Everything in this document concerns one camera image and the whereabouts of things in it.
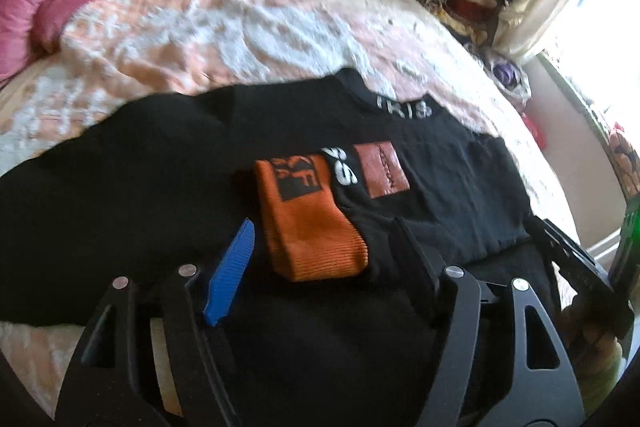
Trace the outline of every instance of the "black square logo on orange fabric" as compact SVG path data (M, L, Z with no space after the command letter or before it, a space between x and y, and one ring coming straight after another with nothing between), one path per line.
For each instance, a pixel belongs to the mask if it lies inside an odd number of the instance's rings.
M273 166L282 201L322 190L318 171L310 156L272 158L269 162Z

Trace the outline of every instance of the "red rectangular patch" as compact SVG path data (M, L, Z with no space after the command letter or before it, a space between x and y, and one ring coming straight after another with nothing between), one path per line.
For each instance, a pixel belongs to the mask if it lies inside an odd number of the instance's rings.
M409 181L391 142L364 143L354 147L360 157L369 196L379 198L409 190Z

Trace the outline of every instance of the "peach and white blanket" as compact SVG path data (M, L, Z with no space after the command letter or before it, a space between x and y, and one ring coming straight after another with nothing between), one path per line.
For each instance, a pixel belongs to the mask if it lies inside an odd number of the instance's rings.
M97 0L69 21L61 49L0 92L0 174L148 93L351 66L375 92L398 100L428 92L466 126L502 136L533 210L575 237L558 179L520 117L414 0ZM0 323L0 348L50 414L80 332Z

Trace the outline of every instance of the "mattress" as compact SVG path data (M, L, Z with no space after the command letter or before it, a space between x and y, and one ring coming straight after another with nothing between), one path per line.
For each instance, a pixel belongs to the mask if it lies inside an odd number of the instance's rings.
M193 33L193 20L205 12L212 16L212 10L237 25L223 22L224 38L207 34L204 47L196 52L184 53L183 46L179 60L165 60L155 49L132 58L130 50L123 51L120 45L126 40L130 49L137 49L140 39L148 36L140 32L132 36L130 28L148 25L158 12L180 17L179 24L167 18L167 27L183 24ZM286 33L282 41L289 48L279 42L256 52L265 27L277 29L279 16L287 18L286 28L279 31ZM249 46L255 34L261 37ZM331 41L323 40L327 35ZM177 38L167 37L174 43ZM360 70L372 90L399 101L428 92L466 126L501 136L533 211L577 239L558 179L519 115L476 61L415 0L100 0L79 10L62 41L61 54L30 66L0 92L0 174L77 136L127 100L149 92L195 94L235 82L301 80L350 65ZM236 63L223 53L228 45L249 51ZM213 62L207 58L211 54L217 57ZM206 68L216 74L207 73ZM574 293L559 276L558 281L566 306ZM165 407L179 412L168 362L160 355L161 325L155 324L153 330ZM76 326L0 323L0 349L31 396L51 416L81 332Z

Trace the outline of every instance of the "bed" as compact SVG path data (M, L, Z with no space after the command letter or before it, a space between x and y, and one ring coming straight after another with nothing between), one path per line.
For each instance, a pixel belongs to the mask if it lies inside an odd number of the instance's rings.
M61 48L0 91L0 174L151 92L301 80L348 65L374 91L401 101L428 92L466 126L503 137L533 211L577 238L558 179L517 112L415 0L96 0L73 16ZM573 293L558 280L566 306ZM0 349L49 415L81 331L0 323ZM156 363L171 410L166 364Z

